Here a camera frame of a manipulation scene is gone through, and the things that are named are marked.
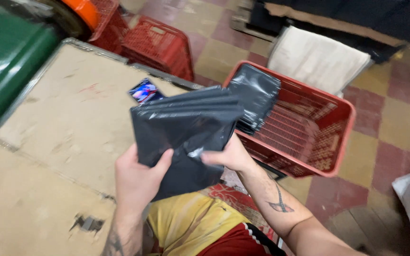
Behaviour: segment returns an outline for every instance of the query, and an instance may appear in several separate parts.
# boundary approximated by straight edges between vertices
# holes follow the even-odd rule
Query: wooden pallet
[[[249,20],[251,18],[251,11],[253,5],[253,0],[240,0],[237,6],[238,9],[231,19],[231,28],[241,32],[245,32],[251,36],[259,37],[267,41],[273,42],[273,40],[275,40],[274,36],[269,36],[262,32],[247,28],[246,25],[249,23]]]

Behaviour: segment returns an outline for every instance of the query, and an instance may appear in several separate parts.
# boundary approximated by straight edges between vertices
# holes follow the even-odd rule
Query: tattoo
[[[108,233],[107,241],[105,242],[101,256],[124,256],[121,239],[114,223],[112,223],[112,227]]]
[[[271,180],[275,181],[275,180],[270,176],[270,174],[267,173],[267,175],[268,175],[268,177],[270,177]],[[275,204],[275,203],[270,203],[270,202],[267,202],[267,203],[268,203],[275,211],[279,211],[279,212],[293,212],[294,210],[293,210],[292,208],[288,207],[287,205],[285,205],[285,204],[282,202],[281,191],[279,190],[279,187],[278,187],[278,184],[276,183],[276,181],[275,181],[275,186],[276,186],[276,189],[278,190],[279,203],[276,203],[276,204]]]

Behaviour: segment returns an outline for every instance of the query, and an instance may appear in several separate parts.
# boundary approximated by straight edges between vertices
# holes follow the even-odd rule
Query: red basket
[[[185,33],[146,16],[134,17],[132,22],[137,24],[124,38],[121,55],[130,62],[194,81],[189,40]]]
[[[121,41],[128,33],[128,24],[118,12],[117,0],[91,0],[99,11],[99,25],[88,42],[102,49],[121,54]]]
[[[281,80],[278,101],[261,130],[253,137],[236,130],[251,156],[295,178],[338,174],[354,125],[353,105],[249,61],[240,61],[223,87],[244,63]]]

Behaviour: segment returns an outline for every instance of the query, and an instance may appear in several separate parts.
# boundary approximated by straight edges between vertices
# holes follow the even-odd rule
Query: plastic wrap
[[[201,97],[211,91],[216,96]],[[228,94],[221,88],[205,89],[131,108],[141,164],[153,167],[167,149],[174,149],[172,165],[153,201],[219,182],[224,166],[205,165],[200,155],[204,150],[222,151],[243,115],[238,97]]]
[[[245,108],[245,114],[237,124],[240,131],[254,134],[260,130],[278,99],[280,86],[279,79],[249,64],[242,65],[227,87],[232,95],[240,97]]]

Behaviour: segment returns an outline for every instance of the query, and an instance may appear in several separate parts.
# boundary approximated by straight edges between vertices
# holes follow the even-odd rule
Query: checkered floor
[[[267,62],[270,42],[229,27],[237,0],[121,2],[133,14],[188,35],[198,84],[222,83],[240,60]],[[345,90],[345,98],[355,105],[357,119],[338,176],[279,182],[321,222],[356,206],[394,207],[391,182],[410,173],[410,60],[373,65]]]

